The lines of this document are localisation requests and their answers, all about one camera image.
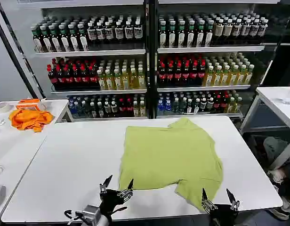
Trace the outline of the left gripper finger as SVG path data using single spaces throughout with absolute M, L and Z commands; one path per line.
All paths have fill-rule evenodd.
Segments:
M 122 198 L 123 200 L 129 200 L 133 195 L 133 179 L 129 183 L 127 189 L 121 191 L 117 194 L 118 197 Z
M 102 184 L 100 183 L 99 185 L 100 193 L 107 193 L 106 188 L 108 187 L 112 177 L 113 175 L 110 175 L 108 178 L 105 179 L 105 181 Z

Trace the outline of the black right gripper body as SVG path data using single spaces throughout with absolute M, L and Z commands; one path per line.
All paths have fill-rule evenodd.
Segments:
M 216 207 L 209 211 L 209 226 L 234 226 L 239 212 L 228 204 L 216 204 Z

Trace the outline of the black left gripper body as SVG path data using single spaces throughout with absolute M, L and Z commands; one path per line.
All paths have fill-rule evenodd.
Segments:
M 123 200 L 118 197 L 117 194 L 121 191 L 107 189 L 107 193 L 100 193 L 101 204 L 99 206 L 100 213 L 105 216 L 109 221 L 112 221 L 112 214 L 123 211 L 127 207 L 121 207 L 115 210 L 115 207 L 118 205 L 123 205 L 127 200 Z

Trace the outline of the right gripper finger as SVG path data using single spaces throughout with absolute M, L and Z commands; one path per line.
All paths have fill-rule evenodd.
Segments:
M 217 206 L 208 199 L 204 188 L 202 189 L 201 205 L 208 214 L 217 209 Z
M 237 211 L 238 208 L 239 208 L 239 205 L 240 205 L 240 201 L 235 199 L 235 196 L 233 195 L 233 193 L 231 193 L 229 191 L 229 189 L 226 189 L 226 192 L 227 192 L 229 201 L 231 203 L 230 209 L 233 210 L 233 211 Z

